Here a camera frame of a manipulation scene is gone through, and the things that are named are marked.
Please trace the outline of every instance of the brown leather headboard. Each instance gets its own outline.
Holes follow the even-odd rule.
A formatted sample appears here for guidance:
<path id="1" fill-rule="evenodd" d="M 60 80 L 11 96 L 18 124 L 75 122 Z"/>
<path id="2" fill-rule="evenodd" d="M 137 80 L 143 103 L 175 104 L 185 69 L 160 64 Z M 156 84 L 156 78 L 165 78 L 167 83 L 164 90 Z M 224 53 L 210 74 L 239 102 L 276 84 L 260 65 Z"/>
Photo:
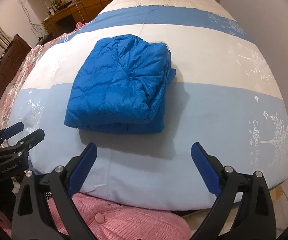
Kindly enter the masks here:
<path id="1" fill-rule="evenodd" d="M 30 50 L 31 47 L 19 35 L 15 35 L 0 61 L 0 99 Z"/>

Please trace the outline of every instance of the pink button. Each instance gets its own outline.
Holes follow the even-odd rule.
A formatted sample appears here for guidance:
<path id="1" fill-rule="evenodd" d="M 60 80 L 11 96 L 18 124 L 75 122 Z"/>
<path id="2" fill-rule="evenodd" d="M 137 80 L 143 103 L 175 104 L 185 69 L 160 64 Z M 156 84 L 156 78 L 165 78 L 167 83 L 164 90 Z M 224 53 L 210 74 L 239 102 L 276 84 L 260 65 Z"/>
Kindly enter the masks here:
<path id="1" fill-rule="evenodd" d="M 105 217 L 103 216 L 103 214 L 97 213 L 97 214 L 95 215 L 95 221 L 96 221 L 97 223 L 99 223 L 99 224 L 103 224 L 104 221 L 105 221 Z"/>

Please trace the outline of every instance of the blue and white bed sheet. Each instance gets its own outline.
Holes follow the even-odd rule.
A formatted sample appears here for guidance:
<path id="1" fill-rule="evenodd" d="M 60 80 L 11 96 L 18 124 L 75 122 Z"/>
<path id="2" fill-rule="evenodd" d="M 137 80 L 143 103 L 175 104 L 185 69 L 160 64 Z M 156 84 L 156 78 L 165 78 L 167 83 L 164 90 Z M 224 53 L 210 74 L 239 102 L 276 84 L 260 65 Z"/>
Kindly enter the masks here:
<path id="1" fill-rule="evenodd" d="M 177 75 L 166 93 L 163 132 L 114 135 L 66 127 L 72 83 L 95 43 L 129 33 L 165 42 L 172 53 Z M 30 151 L 40 172 L 96 143 L 98 158 L 82 191 L 122 204 L 210 207 L 215 196 L 190 157 L 196 141 L 238 172 L 261 170 L 269 187 L 288 176 L 288 118 L 279 88 L 258 48 L 214 0 L 114 0 L 36 64 L 8 125 L 18 121 L 25 124 L 20 138 L 45 131 Z"/>

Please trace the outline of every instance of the metal screw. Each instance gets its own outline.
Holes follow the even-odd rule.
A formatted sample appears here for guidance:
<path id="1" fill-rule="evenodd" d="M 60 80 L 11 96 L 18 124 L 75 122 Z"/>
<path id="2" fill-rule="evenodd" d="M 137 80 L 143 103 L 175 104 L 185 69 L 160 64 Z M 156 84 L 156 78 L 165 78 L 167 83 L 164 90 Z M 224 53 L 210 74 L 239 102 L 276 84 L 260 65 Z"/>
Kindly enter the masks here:
<path id="1" fill-rule="evenodd" d="M 263 173 L 260 172 L 260 171 L 256 171 L 256 172 L 255 172 L 255 175 L 256 175 L 258 178 L 262 178 L 262 177 L 263 177 Z"/>
<path id="2" fill-rule="evenodd" d="M 60 173 L 60 172 L 62 172 L 64 170 L 64 167 L 63 166 L 57 166 L 56 168 L 55 168 L 55 171 L 57 172 L 57 173 Z"/>
<path id="3" fill-rule="evenodd" d="M 32 172 L 32 171 L 27 171 L 26 174 L 25 174 L 26 177 L 30 177 L 30 176 L 32 176 L 32 175 L 33 175 L 33 172 Z"/>
<path id="4" fill-rule="evenodd" d="M 224 167 L 224 170 L 227 172 L 227 173 L 232 173 L 233 172 L 233 168 L 231 166 L 225 166 Z"/>

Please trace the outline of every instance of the blue puffer jacket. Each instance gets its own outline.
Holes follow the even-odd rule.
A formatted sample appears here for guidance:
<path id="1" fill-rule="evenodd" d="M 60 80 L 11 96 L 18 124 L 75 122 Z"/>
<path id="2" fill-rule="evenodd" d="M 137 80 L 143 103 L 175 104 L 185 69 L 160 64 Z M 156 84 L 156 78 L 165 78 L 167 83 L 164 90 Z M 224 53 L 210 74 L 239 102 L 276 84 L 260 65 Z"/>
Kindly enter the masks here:
<path id="1" fill-rule="evenodd" d="M 157 133 L 175 77 L 165 43 L 128 34 L 99 40 L 79 70 L 65 125 L 108 133 Z"/>

